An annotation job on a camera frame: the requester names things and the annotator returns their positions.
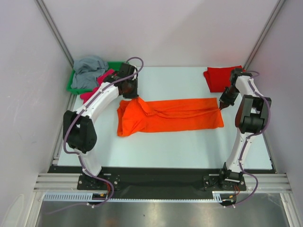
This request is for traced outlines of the orange t-shirt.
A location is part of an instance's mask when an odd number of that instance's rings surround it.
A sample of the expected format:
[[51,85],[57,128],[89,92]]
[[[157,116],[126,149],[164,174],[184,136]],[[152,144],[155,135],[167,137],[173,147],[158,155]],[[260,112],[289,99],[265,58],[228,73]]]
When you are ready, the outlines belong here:
[[175,132],[224,127],[216,98],[146,102],[140,97],[121,101],[117,109],[117,135],[137,132]]

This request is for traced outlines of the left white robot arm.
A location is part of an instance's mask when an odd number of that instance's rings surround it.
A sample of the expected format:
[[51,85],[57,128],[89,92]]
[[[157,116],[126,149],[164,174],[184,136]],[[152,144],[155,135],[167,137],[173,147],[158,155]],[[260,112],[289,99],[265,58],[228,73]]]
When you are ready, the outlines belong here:
[[88,175],[88,184],[93,189],[104,185],[99,175],[102,166],[95,154],[97,143],[95,122],[107,106],[119,96],[138,97],[138,73],[140,69],[129,63],[122,63],[118,71],[107,72],[95,93],[76,111],[63,115],[63,150],[77,155],[82,171]]

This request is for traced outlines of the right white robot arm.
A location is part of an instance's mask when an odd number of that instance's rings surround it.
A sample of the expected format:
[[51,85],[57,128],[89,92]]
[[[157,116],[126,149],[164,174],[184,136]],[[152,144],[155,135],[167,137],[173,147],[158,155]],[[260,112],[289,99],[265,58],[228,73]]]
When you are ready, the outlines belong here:
[[237,135],[232,152],[220,170],[218,184],[224,191],[229,191],[244,182],[244,163],[249,148],[256,136],[262,134],[270,120],[271,98],[264,97],[257,89],[250,71],[235,68],[231,71],[229,87],[220,97],[220,109],[233,106],[238,95],[242,100],[235,116]]

